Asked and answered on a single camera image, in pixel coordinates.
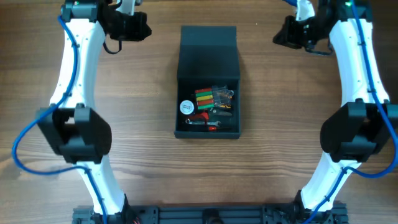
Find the green object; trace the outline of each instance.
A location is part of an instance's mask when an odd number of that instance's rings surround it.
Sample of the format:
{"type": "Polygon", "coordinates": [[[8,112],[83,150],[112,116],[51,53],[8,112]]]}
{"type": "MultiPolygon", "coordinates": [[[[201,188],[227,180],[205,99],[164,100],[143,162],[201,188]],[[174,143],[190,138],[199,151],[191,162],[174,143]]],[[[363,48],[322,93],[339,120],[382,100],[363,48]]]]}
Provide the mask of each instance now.
{"type": "Polygon", "coordinates": [[[197,93],[197,97],[208,96],[208,95],[211,95],[211,91],[203,92],[203,93],[197,93]]]}
{"type": "Polygon", "coordinates": [[[214,107],[214,104],[198,106],[198,110],[203,110],[203,109],[212,108],[212,107],[214,107]]]}

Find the black base frame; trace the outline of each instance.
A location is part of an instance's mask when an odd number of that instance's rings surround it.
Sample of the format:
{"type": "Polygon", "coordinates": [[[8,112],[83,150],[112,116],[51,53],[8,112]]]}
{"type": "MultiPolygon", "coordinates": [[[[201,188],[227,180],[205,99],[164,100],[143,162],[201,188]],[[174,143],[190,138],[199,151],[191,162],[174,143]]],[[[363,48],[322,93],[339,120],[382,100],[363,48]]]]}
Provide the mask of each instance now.
{"type": "MultiPolygon", "coordinates": [[[[311,215],[300,203],[300,191],[292,203],[258,206],[157,207],[130,206],[125,199],[121,213],[108,215],[109,224],[299,224],[311,215]]],[[[72,224],[103,224],[93,206],[73,210],[72,224]]],[[[310,223],[348,224],[346,205],[334,204],[318,212],[310,223]]]]}
{"type": "MultiPolygon", "coordinates": [[[[140,224],[299,224],[303,220],[289,220],[284,209],[291,203],[279,203],[262,206],[242,207],[156,207],[131,206],[131,210],[139,217],[140,224]],[[206,213],[217,212],[219,217],[207,216],[206,213]]],[[[73,212],[72,224],[102,224],[102,220],[94,218],[93,207],[76,208],[73,212]]],[[[332,210],[320,212],[310,223],[317,224],[348,224],[345,204],[335,204],[332,210]]]]}

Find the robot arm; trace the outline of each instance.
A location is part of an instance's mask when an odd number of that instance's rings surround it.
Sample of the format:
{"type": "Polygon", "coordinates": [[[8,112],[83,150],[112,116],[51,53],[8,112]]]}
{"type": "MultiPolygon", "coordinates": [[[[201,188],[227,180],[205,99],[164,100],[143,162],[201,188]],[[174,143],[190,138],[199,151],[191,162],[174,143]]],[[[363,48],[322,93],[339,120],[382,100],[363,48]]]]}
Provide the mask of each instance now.
{"type": "MultiPolygon", "coordinates": [[[[296,18],[288,16],[282,30],[274,37],[276,44],[293,49],[304,47],[307,52],[316,54],[319,52],[313,49],[317,42],[328,37],[336,52],[340,70],[343,92],[341,108],[322,126],[321,146],[324,152],[310,182],[300,193],[302,207],[306,210],[314,210],[325,199],[335,186],[342,168],[350,166],[357,169],[371,154],[378,153],[389,137],[375,110],[358,27],[350,5],[349,1],[320,1],[315,16],[309,1],[298,0],[296,18]]],[[[389,96],[381,83],[373,51],[370,6],[364,1],[357,5],[377,97],[388,104],[389,96]]],[[[386,109],[395,127],[397,118],[389,112],[396,108],[390,106],[387,105],[386,109]]],[[[320,207],[319,212],[332,209],[333,201],[350,173],[349,170],[343,176],[335,193],[320,207]]]]}
{"type": "MultiPolygon", "coordinates": [[[[135,0],[118,0],[115,5],[109,5],[105,0],[80,3],[65,1],[62,19],[75,36],[79,53],[76,78],[70,96],[53,116],[38,124],[56,154],[62,155],[74,166],[91,170],[108,215],[120,214],[127,200],[109,163],[110,127],[94,111],[96,70],[106,34],[120,42],[140,41],[151,34],[146,24],[146,14],[135,14],[135,5],[135,0]],[[65,124],[71,118],[74,124],[65,124]]],[[[50,105],[58,103],[66,92],[71,80],[73,59],[72,42],[65,33],[60,77],[50,105]]],[[[88,176],[83,170],[79,170],[79,173],[93,198],[94,212],[103,214],[88,176]]]]}

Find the cable clip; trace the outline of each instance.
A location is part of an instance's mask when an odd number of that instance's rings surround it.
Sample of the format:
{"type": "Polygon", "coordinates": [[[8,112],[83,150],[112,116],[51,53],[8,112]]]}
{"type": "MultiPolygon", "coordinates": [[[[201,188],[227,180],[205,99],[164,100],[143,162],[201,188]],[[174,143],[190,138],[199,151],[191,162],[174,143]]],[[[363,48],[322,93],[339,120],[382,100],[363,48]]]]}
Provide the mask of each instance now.
{"type": "Polygon", "coordinates": [[[366,46],[366,42],[365,41],[358,42],[358,46],[366,46]]]}
{"type": "Polygon", "coordinates": [[[326,199],[327,202],[330,202],[330,197],[325,196],[325,199],[326,199]]]}
{"type": "Polygon", "coordinates": [[[85,174],[88,175],[89,173],[91,174],[91,169],[90,168],[86,168],[85,169],[85,174]]]}
{"type": "Polygon", "coordinates": [[[342,173],[347,174],[347,170],[345,168],[341,168],[342,173]]]}
{"type": "Polygon", "coordinates": [[[65,98],[66,98],[66,97],[69,97],[69,96],[72,96],[72,93],[69,93],[69,94],[68,94],[68,93],[63,93],[63,94],[62,94],[62,97],[65,97],[65,98]]]}
{"type": "Polygon", "coordinates": [[[79,47],[80,47],[80,44],[78,44],[78,43],[76,43],[76,42],[75,42],[75,43],[72,42],[72,44],[71,44],[70,47],[77,47],[77,48],[79,48],[79,47]]]}

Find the blue wire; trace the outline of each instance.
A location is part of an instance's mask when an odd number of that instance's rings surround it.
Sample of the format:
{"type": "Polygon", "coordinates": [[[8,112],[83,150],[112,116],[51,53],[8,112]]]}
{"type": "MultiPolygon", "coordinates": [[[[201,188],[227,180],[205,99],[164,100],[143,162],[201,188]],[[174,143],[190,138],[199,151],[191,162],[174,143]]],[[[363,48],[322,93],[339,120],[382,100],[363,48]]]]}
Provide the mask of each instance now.
{"type": "Polygon", "coordinates": [[[363,33],[363,29],[362,29],[362,25],[361,22],[359,21],[359,16],[358,16],[358,12],[356,10],[356,6],[355,6],[355,2],[354,0],[350,0],[351,1],[351,7],[353,10],[353,14],[355,17],[355,21],[356,24],[358,26],[358,31],[359,31],[359,37],[361,39],[361,46],[362,46],[362,52],[363,52],[363,57],[364,57],[364,61],[365,61],[365,66],[366,66],[366,73],[368,74],[368,80],[369,80],[369,86],[371,89],[371,93],[372,93],[372,97],[376,103],[376,106],[380,112],[380,115],[384,121],[384,123],[387,126],[388,131],[390,132],[391,138],[392,138],[392,142],[394,143],[394,158],[391,162],[391,164],[383,171],[377,173],[377,174],[366,174],[364,172],[361,172],[355,168],[352,167],[345,167],[341,172],[340,175],[338,176],[335,185],[333,186],[332,190],[330,191],[330,193],[325,197],[325,199],[318,204],[318,206],[314,209],[313,213],[311,214],[310,218],[308,218],[305,222],[303,222],[302,224],[309,224],[316,216],[317,212],[319,211],[319,209],[322,207],[322,205],[324,205],[326,202],[329,201],[330,197],[336,192],[337,187],[339,186],[341,180],[343,179],[343,176],[345,174],[347,174],[347,170],[351,170],[354,173],[360,175],[361,177],[365,177],[365,178],[379,178],[382,177],[388,173],[390,173],[392,170],[394,170],[395,166],[398,163],[398,153],[397,153],[397,146],[398,146],[398,138],[397,138],[397,134],[394,130],[394,128],[392,127],[391,122],[389,121],[386,112],[384,111],[384,108],[382,107],[379,98],[377,97],[376,94],[376,88],[374,86],[374,80],[372,77],[372,71],[371,71],[371,65],[369,62],[369,55],[368,55],[368,50],[366,49],[366,42],[365,42],[365,36],[363,33]]]}
{"type": "Polygon", "coordinates": [[[283,0],[287,4],[290,4],[291,6],[297,7],[297,0],[283,0]]]}
{"type": "Polygon", "coordinates": [[[68,34],[69,39],[72,42],[72,47],[73,47],[73,54],[74,54],[74,60],[73,60],[73,71],[72,71],[72,76],[70,78],[69,84],[67,86],[67,90],[65,91],[65,93],[63,94],[61,100],[54,106],[50,107],[48,110],[44,111],[44,113],[42,113],[38,119],[33,120],[33,122],[31,122],[28,126],[26,126],[26,128],[24,128],[21,133],[18,135],[18,137],[15,139],[14,144],[12,145],[12,158],[14,159],[14,162],[16,164],[16,166],[18,166],[19,168],[21,168],[22,170],[31,173],[31,174],[35,174],[35,175],[57,175],[57,174],[61,174],[63,172],[68,172],[71,170],[75,170],[75,169],[81,169],[85,172],[85,174],[87,174],[88,180],[90,181],[90,184],[92,185],[95,195],[97,196],[97,199],[99,201],[99,204],[101,205],[101,209],[103,212],[103,220],[104,220],[104,224],[108,223],[108,219],[106,216],[106,210],[105,210],[105,206],[103,203],[103,199],[101,197],[100,192],[98,191],[98,188],[94,182],[94,178],[93,175],[91,174],[91,171],[89,168],[87,167],[83,167],[83,166],[73,166],[73,167],[69,167],[69,168],[65,168],[65,169],[60,169],[60,170],[54,170],[54,171],[37,171],[37,170],[32,170],[28,167],[26,167],[18,158],[17,155],[17,148],[18,148],[18,144],[20,143],[20,141],[22,140],[22,138],[26,135],[26,133],[31,130],[39,121],[42,121],[45,117],[47,117],[48,115],[52,114],[56,109],[58,109],[58,107],[68,98],[73,84],[75,82],[75,78],[76,78],[76,73],[77,73],[77,65],[78,65],[78,49],[77,49],[77,42],[75,40],[75,37],[73,36],[72,32],[70,31],[70,29],[67,27],[67,25],[64,23],[64,21],[62,20],[61,16],[58,17],[58,22],[61,24],[61,26],[63,27],[63,29],[65,30],[65,32],[68,34]]]}

